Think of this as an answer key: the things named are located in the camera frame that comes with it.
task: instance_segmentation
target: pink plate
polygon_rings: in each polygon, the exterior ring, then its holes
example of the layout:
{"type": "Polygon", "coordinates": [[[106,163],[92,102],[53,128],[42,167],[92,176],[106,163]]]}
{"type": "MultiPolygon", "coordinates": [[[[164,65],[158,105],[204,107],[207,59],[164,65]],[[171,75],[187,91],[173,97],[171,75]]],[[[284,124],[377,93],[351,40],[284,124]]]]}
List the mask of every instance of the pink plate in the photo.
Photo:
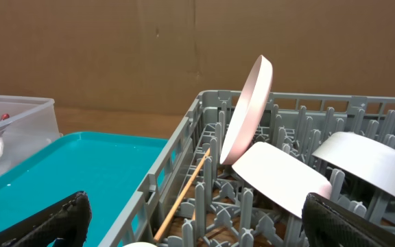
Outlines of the pink plate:
{"type": "Polygon", "coordinates": [[[246,151],[265,110],[272,84],[272,64],[259,56],[246,79],[230,122],[220,163],[232,165],[246,151]]]}
{"type": "Polygon", "coordinates": [[[232,168],[264,196],[299,218],[308,193],[329,199],[332,191],[321,174],[264,142],[255,143],[232,168]]]}

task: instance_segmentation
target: plastic bin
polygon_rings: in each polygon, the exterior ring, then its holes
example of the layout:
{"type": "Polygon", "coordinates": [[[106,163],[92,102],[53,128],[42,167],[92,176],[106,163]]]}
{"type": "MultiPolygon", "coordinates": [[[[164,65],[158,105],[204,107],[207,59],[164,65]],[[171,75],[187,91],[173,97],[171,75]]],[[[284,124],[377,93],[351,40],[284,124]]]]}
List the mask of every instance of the plastic bin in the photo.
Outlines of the plastic bin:
{"type": "Polygon", "coordinates": [[[53,99],[0,95],[0,118],[10,116],[0,121],[0,175],[60,137],[53,105],[53,99]]]}
{"type": "MultiPolygon", "coordinates": [[[[214,165],[224,169],[221,174],[213,175],[213,188],[219,190],[219,196],[225,196],[230,201],[229,203],[222,202],[221,198],[216,196],[212,198],[210,209],[214,210],[216,218],[220,217],[215,220],[215,224],[216,222],[225,224],[227,229],[232,229],[227,225],[234,222],[235,217],[239,217],[238,210],[242,210],[242,187],[247,185],[236,177],[230,166],[219,166],[217,155],[222,147],[220,140],[223,140],[235,109],[233,102],[238,96],[240,96],[240,91],[204,91],[196,97],[147,176],[103,238],[100,246],[120,246],[135,241],[153,242],[156,229],[162,224],[181,187],[193,173],[195,166],[208,148],[212,149],[214,165]],[[176,158],[172,158],[173,152],[176,153],[176,158]],[[158,186],[156,181],[160,176],[163,176],[164,180],[158,186]],[[136,229],[132,228],[132,221],[135,222],[135,220],[138,222],[136,229]]],[[[307,165],[312,165],[316,162],[311,155],[312,152],[330,134],[336,131],[353,131],[365,135],[369,128],[371,128],[370,133],[372,134],[374,122],[378,124],[378,128],[374,131],[374,138],[388,139],[390,143],[395,143],[395,97],[270,93],[254,141],[267,141],[279,148],[287,144],[291,155],[307,165]],[[333,107],[334,112],[331,112],[329,107],[333,107]],[[318,140],[318,131],[320,133],[319,141],[315,142],[314,140],[318,140]]],[[[206,179],[204,172],[196,178],[200,182],[206,179]]],[[[334,186],[337,184],[337,180],[332,182],[334,186]]],[[[367,210],[367,202],[362,205],[360,202],[345,199],[343,195],[339,196],[343,198],[344,204],[348,203],[347,209],[360,216],[366,214],[368,210],[373,215],[374,212],[378,213],[380,218],[391,223],[389,226],[382,227],[395,233],[394,200],[382,202],[387,205],[383,204],[376,209],[367,210]]],[[[186,196],[176,215],[191,218],[196,203],[197,200],[193,196],[186,196]]],[[[243,236],[249,237],[249,239],[244,239],[249,241],[250,238],[254,240],[258,235],[261,237],[265,235],[268,240],[272,238],[271,242],[275,246],[282,246],[283,241],[276,235],[272,225],[276,227],[277,222],[288,224],[290,219],[282,219],[281,214],[259,207],[253,207],[252,212],[246,213],[251,215],[251,228],[255,228],[255,230],[242,236],[238,235],[239,240],[242,240],[240,238],[243,236]]],[[[193,227],[196,227],[195,223],[185,220],[182,225],[182,237],[192,237],[193,227]]],[[[291,236],[297,238],[294,241],[299,244],[285,244],[285,246],[306,246],[303,234],[299,236],[296,233],[291,233],[291,236]]],[[[182,245],[183,239],[181,237],[171,235],[165,237],[158,244],[159,246],[182,245]]],[[[227,243],[218,243],[215,239],[205,241],[205,244],[209,246],[227,246],[227,243]]]]}

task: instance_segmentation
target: white plate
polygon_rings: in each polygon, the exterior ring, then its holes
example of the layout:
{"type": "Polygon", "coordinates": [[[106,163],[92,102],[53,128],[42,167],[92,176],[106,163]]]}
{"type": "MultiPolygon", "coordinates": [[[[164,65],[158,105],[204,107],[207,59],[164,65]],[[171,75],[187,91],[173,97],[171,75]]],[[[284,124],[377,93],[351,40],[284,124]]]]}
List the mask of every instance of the white plate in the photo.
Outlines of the white plate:
{"type": "Polygon", "coordinates": [[[135,242],[131,244],[126,244],[126,247],[156,247],[156,245],[146,242],[135,242]]]}
{"type": "Polygon", "coordinates": [[[308,193],[329,199],[332,191],[332,185],[321,174],[264,142],[255,143],[232,168],[247,183],[297,217],[301,217],[308,193]]]}
{"type": "Polygon", "coordinates": [[[395,150],[354,133],[332,134],[312,155],[395,197],[395,150]]]}

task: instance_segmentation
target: white dish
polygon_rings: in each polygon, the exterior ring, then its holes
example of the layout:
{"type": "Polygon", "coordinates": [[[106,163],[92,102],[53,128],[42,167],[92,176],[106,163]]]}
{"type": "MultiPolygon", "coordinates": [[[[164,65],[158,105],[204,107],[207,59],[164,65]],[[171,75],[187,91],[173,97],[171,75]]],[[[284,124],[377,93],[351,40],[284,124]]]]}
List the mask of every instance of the white dish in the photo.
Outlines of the white dish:
{"type": "Polygon", "coordinates": [[[395,150],[354,133],[336,132],[312,155],[395,197],[395,150]]]}
{"type": "Polygon", "coordinates": [[[254,63],[226,132],[220,163],[232,165],[246,151],[265,110],[272,84],[272,64],[264,56],[254,63]]]}
{"type": "Polygon", "coordinates": [[[156,245],[146,242],[135,242],[131,244],[126,244],[127,247],[156,247],[156,245]]]}
{"type": "Polygon", "coordinates": [[[329,199],[332,191],[325,177],[268,143],[255,143],[232,168],[263,195],[299,218],[308,193],[329,199]]]}

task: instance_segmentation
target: black mesh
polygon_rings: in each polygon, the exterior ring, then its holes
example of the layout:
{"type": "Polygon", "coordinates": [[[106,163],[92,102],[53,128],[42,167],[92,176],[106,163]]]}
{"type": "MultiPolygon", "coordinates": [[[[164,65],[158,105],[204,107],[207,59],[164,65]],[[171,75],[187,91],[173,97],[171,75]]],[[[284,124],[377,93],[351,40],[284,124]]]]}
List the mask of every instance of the black mesh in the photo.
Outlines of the black mesh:
{"type": "Polygon", "coordinates": [[[0,246],[83,246],[91,216],[88,196],[80,191],[0,232],[0,246]]]}
{"type": "Polygon", "coordinates": [[[395,246],[395,235],[341,206],[310,193],[302,223],[311,247],[395,246]]]}

